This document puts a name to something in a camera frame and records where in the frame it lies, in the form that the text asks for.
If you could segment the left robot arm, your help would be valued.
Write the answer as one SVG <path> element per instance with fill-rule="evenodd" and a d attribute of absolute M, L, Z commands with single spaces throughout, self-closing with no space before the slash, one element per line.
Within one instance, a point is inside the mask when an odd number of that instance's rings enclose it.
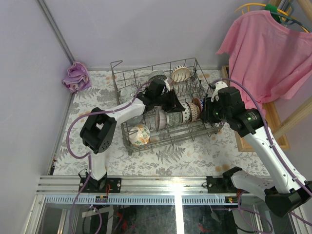
<path fill-rule="evenodd" d="M 167 113 L 185 110 L 175 90 L 167 82 L 155 79 L 147 84 L 144 91 L 137 91 L 129 101 L 105 111 L 97 107 L 90 112 L 80 137 L 83 144 L 92 151 L 90 187 L 95 192 L 102 192 L 107 186 L 107 181 L 103 178 L 106 175 L 104 164 L 116 127 L 155 107 L 161 107 Z"/>

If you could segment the white bowl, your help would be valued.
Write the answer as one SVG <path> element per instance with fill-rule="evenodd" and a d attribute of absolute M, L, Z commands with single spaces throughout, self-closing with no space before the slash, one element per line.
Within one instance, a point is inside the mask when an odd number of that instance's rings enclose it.
<path fill-rule="evenodd" d="M 183 102 L 182 106 L 184 111 L 182 111 L 182 124 L 192 121 L 192 111 L 187 102 Z"/>

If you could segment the green diamond patterned bowl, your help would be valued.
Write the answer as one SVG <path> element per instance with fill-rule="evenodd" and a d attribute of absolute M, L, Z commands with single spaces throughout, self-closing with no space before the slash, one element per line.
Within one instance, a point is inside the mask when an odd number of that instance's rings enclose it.
<path fill-rule="evenodd" d="M 169 127 L 177 127 L 182 124 L 182 113 L 167 113 L 167 125 Z"/>

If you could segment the grey dotted bowl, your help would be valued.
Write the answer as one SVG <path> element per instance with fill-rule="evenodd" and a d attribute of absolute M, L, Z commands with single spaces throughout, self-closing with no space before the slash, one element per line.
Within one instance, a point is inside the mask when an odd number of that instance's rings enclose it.
<path fill-rule="evenodd" d="M 128 102 L 133 96 L 133 89 L 131 87 L 124 87 L 120 90 L 119 100 L 121 103 Z"/>

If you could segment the brown lattice patterned bowl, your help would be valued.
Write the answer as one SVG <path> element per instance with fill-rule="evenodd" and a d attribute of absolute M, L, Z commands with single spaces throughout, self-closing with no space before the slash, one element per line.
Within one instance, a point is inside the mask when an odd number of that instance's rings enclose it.
<path fill-rule="evenodd" d="M 199 120 L 200 108 L 196 104 L 191 102 L 188 102 L 188 105 L 191 109 L 191 122 Z"/>

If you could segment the purple striped bowl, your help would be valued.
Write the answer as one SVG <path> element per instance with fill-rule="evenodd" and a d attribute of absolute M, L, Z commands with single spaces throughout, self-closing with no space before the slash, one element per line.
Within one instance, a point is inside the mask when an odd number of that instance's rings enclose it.
<path fill-rule="evenodd" d="M 156 108 L 155 124 L 157 130 L 162 130 L 167 126 L 167 113 L 160 107 Z"/>

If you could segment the blue zigzag bowl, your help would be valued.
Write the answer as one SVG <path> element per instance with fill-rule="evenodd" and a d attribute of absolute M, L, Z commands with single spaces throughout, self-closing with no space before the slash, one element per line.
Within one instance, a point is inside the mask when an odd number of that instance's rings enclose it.
<path fill-rule="evenodd" d="M 200 111 L 202 111 L 204 108 L 204 101 L 201 98 L 199 99 L 199 105 L 200 105 Z"/>

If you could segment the yellow floral bowl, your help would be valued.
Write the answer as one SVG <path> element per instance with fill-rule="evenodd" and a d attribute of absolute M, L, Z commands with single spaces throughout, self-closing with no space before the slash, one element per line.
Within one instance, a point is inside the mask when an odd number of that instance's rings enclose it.
<path fill-rule="evenodd" d="M 141 146 L 150 142 L 150 130 L 146 125 L 136 125 L 129 131 L 129 142 L 134 146 Z"/>

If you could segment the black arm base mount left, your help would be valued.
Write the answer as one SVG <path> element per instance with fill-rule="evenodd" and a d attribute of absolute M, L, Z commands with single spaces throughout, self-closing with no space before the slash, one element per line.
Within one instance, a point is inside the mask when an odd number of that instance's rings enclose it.
<path fill-rule="evenodd" d="M 107 175 L 105 175 L 100 180 L 96 180 L 89 176 L 86 169 L 81 170 L 78 176 L 80 178 L 79 189 L 85 185 L 82 190 L 83 193 L 120 193 L 121 178 L 107 177 Z"/>

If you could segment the black patterned bowl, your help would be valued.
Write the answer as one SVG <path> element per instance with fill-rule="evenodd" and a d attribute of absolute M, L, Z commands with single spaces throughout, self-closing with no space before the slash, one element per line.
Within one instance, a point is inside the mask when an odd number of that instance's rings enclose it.
<path fill-rule="evenodd" d="M 165 73 L 161 70 L 155 70 L 152 71 L 149 75 L 148 75 L 148 79 L 149 81 L 153 81 L 154 79 L 160 79 L 162 81 L 167 80 L 167 76 L 165 75 Z"/>

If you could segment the cream bowl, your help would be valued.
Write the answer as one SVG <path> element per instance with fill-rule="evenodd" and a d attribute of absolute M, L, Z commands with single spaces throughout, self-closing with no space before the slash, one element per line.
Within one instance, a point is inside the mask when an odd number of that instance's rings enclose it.
<path fill-rule="evenodd" d="M 191 71 L 184 65 L 178 65 L 173 69 L 171 80 L 173 82 L 183 82 L 186 81 L 191 76 Z"/>

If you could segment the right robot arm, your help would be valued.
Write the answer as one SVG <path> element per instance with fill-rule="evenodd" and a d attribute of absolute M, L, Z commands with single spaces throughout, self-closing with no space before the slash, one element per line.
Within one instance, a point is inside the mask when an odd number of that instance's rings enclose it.
<path fill-rule="evenodd" d="M 241 189 L 257 196 L 278 217 L 306 203 L 312 196 L 312 183 L 288 160 L 260 110 L 246 109 L 240 91 L 222 81 L 212 90 L 213 94 L 204 98 L 200 118 L 208 123 L 228 123 L 253 147 L 272 178 L 266 181 L 234 167 L 223 173 L 223 189 L 230 193 Z"/>

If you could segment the red diamond patterned bowl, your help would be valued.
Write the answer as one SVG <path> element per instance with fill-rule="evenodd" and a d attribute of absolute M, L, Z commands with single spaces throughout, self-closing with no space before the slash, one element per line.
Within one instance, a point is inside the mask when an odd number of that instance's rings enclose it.
<path fill-rule="evenodd" d="M 199 107 L 201 106 L 201 101 L 200 101 L 200 99 L 197 98 L 197 97 L 195 97 L 195 98 L 192 99 L 192 103 L 195 104 L 195 105 L 197 105 L 197 106 L 199 106 Z"/>

